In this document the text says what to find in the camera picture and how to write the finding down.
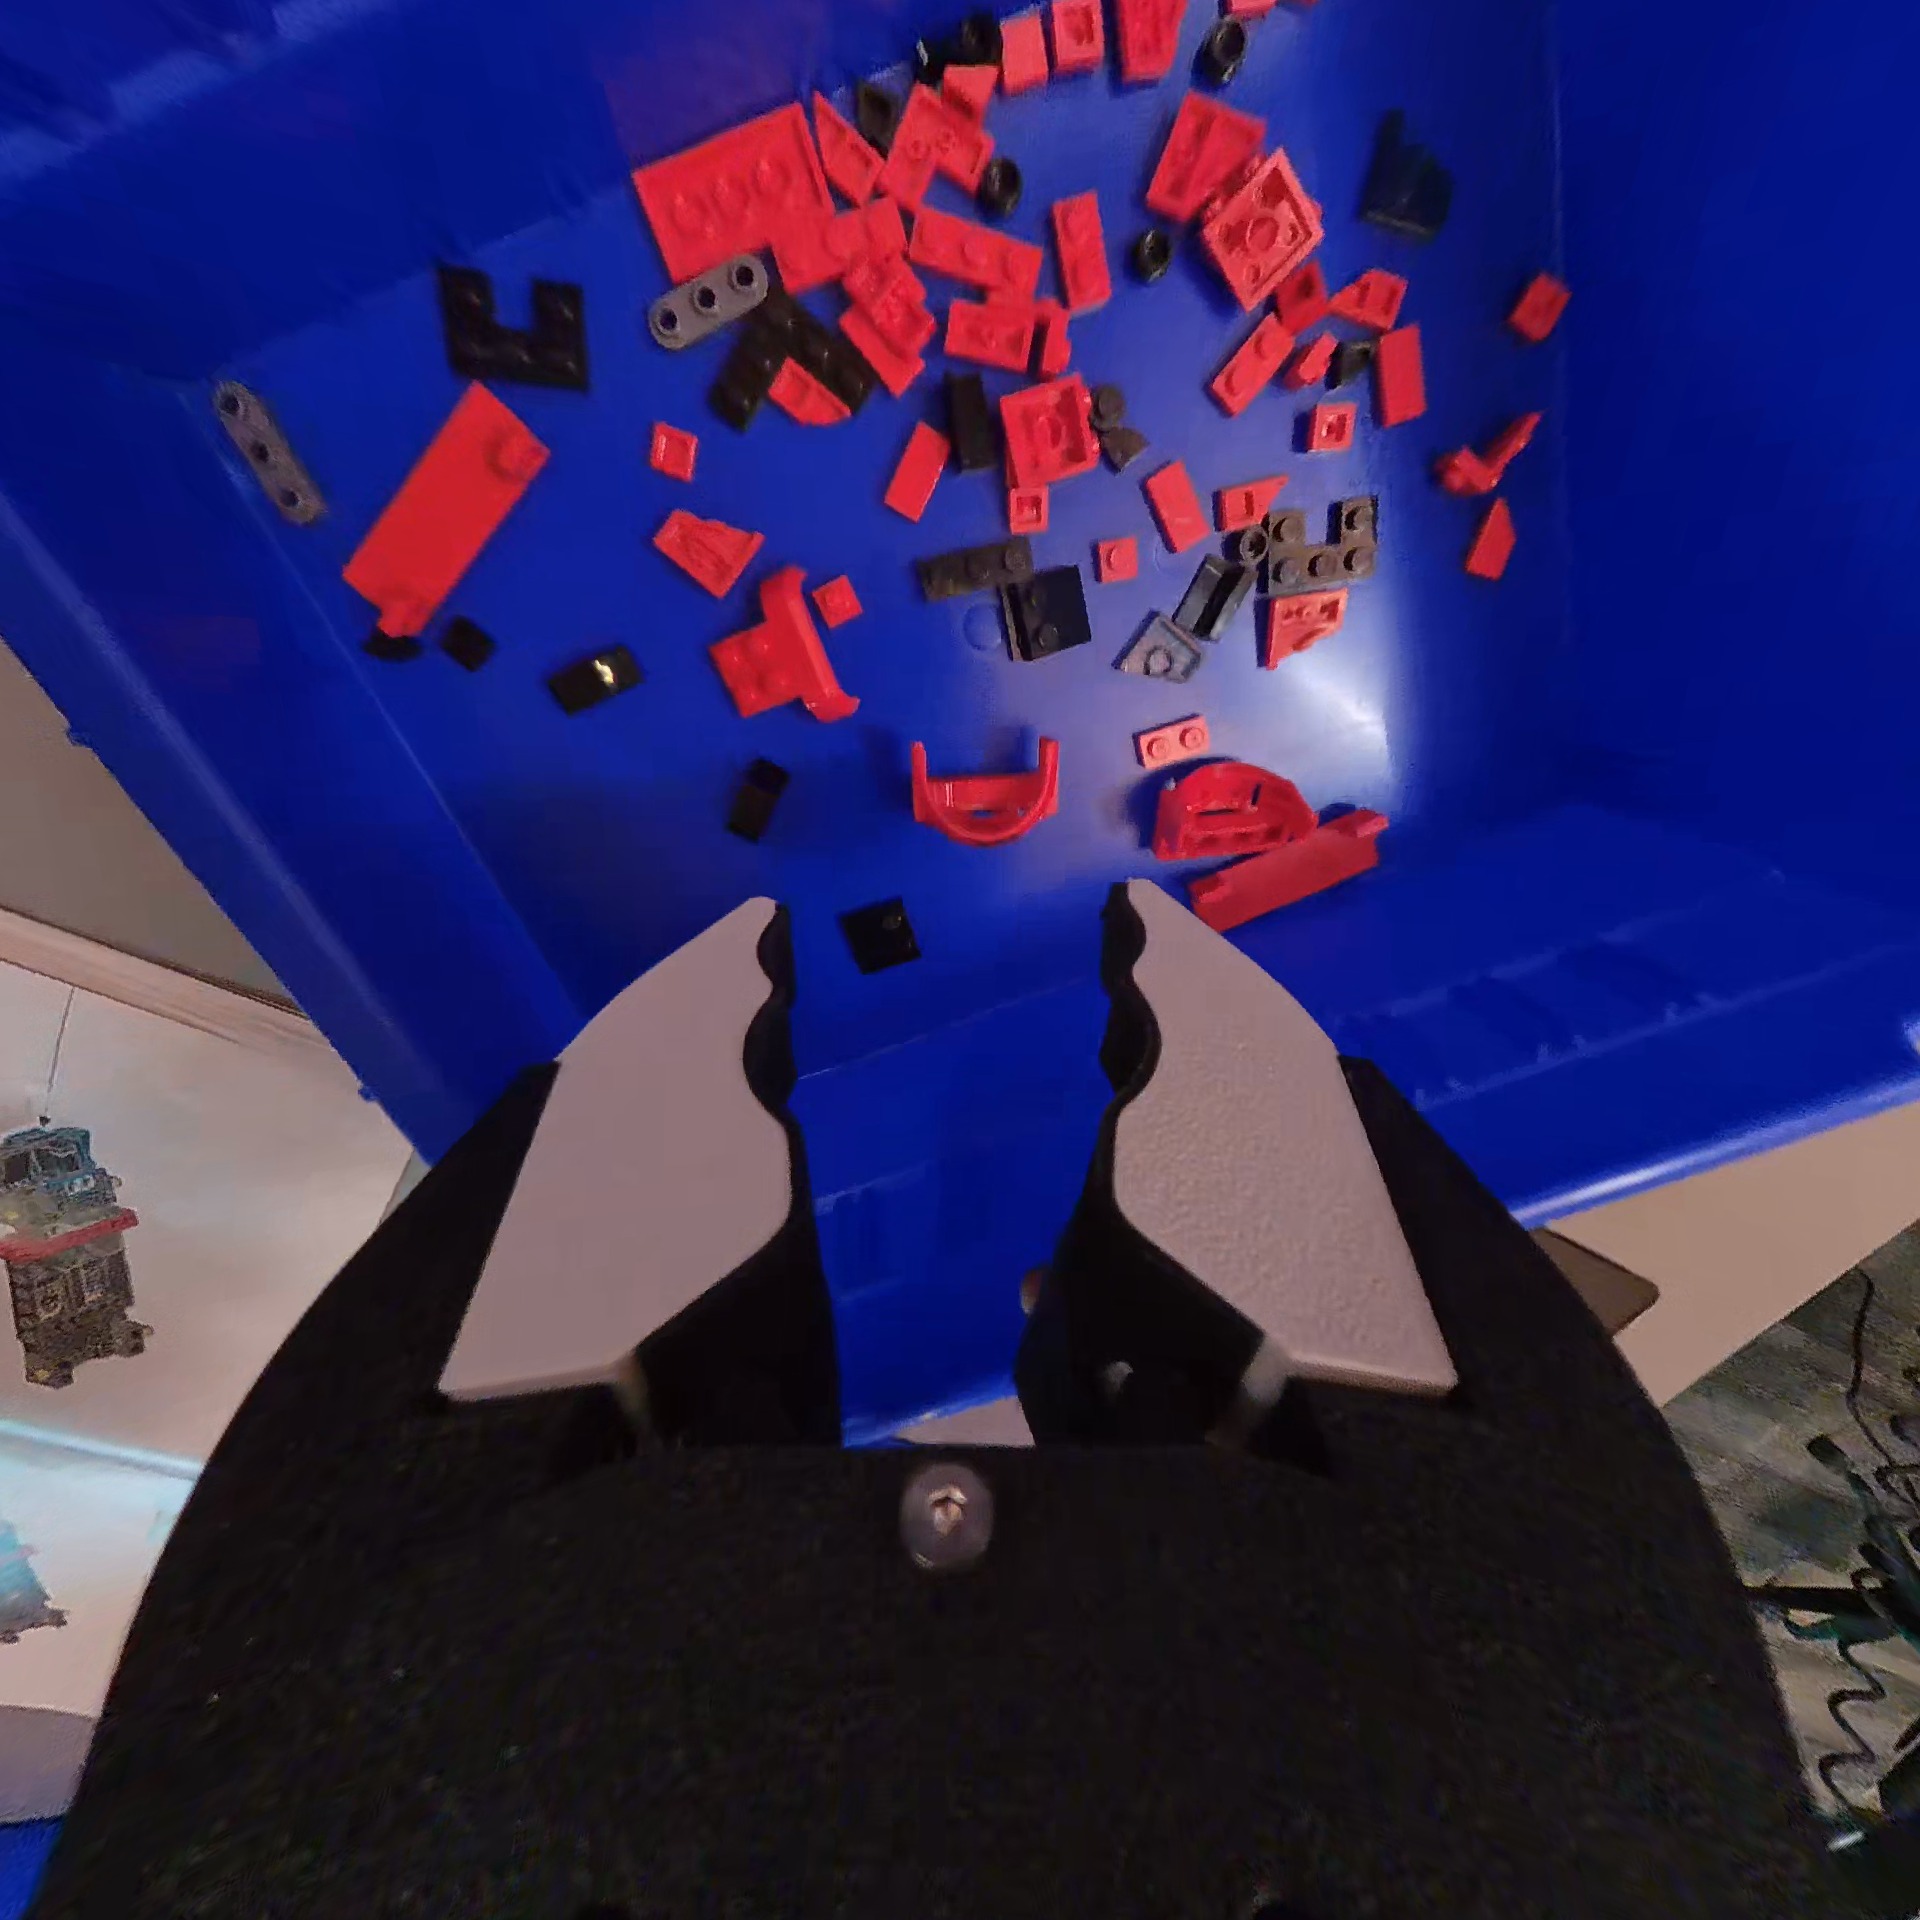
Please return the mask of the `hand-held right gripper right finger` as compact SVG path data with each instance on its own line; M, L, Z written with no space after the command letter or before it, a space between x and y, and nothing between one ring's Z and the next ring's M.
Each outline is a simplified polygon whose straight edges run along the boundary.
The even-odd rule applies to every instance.
M1456 1364L1334 1038L1153 880L1102 910L1112 1104L1054 1257L1071 1368L1441 1401Z

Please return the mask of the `white instruction booklet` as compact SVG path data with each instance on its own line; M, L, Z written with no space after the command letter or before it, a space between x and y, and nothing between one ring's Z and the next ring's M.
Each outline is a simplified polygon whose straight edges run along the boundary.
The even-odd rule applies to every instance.
M145 1353L28 1384L6 1316L8 1707L99 1716L224 1428L377 1222L409 1143L303 1015L6 913L6 1135L90 1132L135 1214Z

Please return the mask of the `scattered black lego pieces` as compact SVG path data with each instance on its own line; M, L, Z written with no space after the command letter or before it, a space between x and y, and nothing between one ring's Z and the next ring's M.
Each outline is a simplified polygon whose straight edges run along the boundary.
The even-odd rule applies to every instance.
M1008 658L1031 665L1095 640L1088 609L1099 588L1139 579L1139 539L1092 529L1071 560L1043 566L1034 539L1050 534L1051 498L1095 472L1137 475L1143 507L1171 559L1219 539L1171 617L1207 651L1264 595L1258 662L1278 671L1338 634L1354 585L1379 560L1376 497L1339 498L1331 534L1314 539L1288 478L1263 473L1219 487L1209 511L1182 460L1130 417L1145 398L1143 359L1128 383L1099 383L1072 362L1072 324L1114 303L1114 262L1092 188L1044 206L1050 251L1008 226L1024 177L987 127L998 99L1039 96L1051 81L1102 71L1114 11L1121 82L1161 82L1179 51L1186 4L1050 4L998 19L972 15L947 38L915 48L912 88L854 84L841 113L815 92L706 142L646 163L634 177L641 212L671 287L737 255L762 255L771 294L751 319L724 327L710 408L746 435L768 409L806 431L840 431L883 393L926 401L886 489L865 468L841 484L816 463L771 468L768 502L828 512L828 534L880 507L880 562L911 567L923 607L992 596L984 615ZM1153 219L1132 236L1128 273L1153 287L1174 273L1192 239L1243 316L1256 316L1207 384L1220 424L1270 388L1324 388L1298 418L1303 455L1354 444L1358 402L1336 395L1346 359L1371 355L1376 418L1400 426L1424 409L1418 327L1402 327L1404 276L1364 273L1331 288L1316 249L1327 210L1267 124L1223 99L1243 65L1246 24L1270 4L1220 4L1195 48L1195 88L1182 96L1143 186ZM529 327L497 314L492 279L440 266L440 312L454 372L467 384L449 424L354 548L344 579L377 612L368 654L416 657L426 623L442 612L548 463L539 435L492 388L522 384L588 393L585 294L536 279ZM1004 527L984 542L905 555L896 522L922 529L950 473L984 475L1004 492ZM808 611L820 634L863 615L847 574L815 583ZM1062 735L1041 728L1036 763L942 775L915 737L911 809L959 848L1008 848L1062 806ZM1369 808L1314 808L1274 771L1220 759L1206 716L1137 735L1142 772L1155 787L1147 851L1159 862L1211 862L1184 880L1192 910L1235 930L1369 874L1387 819Z

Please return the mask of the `grey three-hole lego plate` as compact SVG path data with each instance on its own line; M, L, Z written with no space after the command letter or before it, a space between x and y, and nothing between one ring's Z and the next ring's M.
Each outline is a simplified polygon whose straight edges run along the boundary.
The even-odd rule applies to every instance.
M251 386L223 380L211 393L211 408L235 455L284 522L311 527L327 514L326 495L286 440L272 408Z
M751 319L768 294L771 275L762 255L737 255L668 288L649 304L646 324L659 347L681 353Z

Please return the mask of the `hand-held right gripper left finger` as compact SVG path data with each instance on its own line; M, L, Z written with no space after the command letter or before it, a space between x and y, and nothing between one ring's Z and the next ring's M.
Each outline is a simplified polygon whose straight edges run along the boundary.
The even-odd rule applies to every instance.
M449 1401L614 1386L787 1231L825 1302L794 999L791 918L753 897L564 1046L442 1368Z

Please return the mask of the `pile of red lego bricks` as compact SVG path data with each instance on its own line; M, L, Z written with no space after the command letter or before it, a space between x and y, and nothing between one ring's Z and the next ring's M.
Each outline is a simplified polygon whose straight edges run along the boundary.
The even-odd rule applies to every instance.
M668 4L652 345L611 209L354 331L361 946L638 966L748 895L1041 970L1159 872L1334 971L1562 945L1568 4L972 11L772 103Z

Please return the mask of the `red t-shaped lego piece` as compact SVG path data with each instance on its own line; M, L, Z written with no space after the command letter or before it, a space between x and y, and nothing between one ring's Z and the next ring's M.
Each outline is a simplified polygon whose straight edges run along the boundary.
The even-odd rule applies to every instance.
M848 720L859 699L833 673L806 595L803 567L760 583L760 623L710 647L710 662L743 719L801 704L815 720Z

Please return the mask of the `blue bin holding red bricks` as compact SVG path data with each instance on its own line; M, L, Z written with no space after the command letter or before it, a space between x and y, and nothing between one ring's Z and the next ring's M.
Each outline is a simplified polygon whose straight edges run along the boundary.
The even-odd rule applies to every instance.
M396 744L329 363L423 284L450 372L438 267L596 209L638 239L614 347L652 345L641 63L721 39L665 8L6 4L6 638L428 1159L746 899L611 977L514 927L428 940L418 975L339 924L363 868L329 851L351 735ZM938 4L776 8L801 26L772 105L900 84L939 32ZM1915 1096L1915 4L1568 4L1568 42L1566 251L1535 281L1566 298L1519 345L1563 380L1540 428L1591 891L1513 970L1239 937L1522 1219ZM223 380L272 408L321 522L262 495ZM866 975L787 903L858 1432L1008 1374L1104 1096L1114 883L1036 971Z

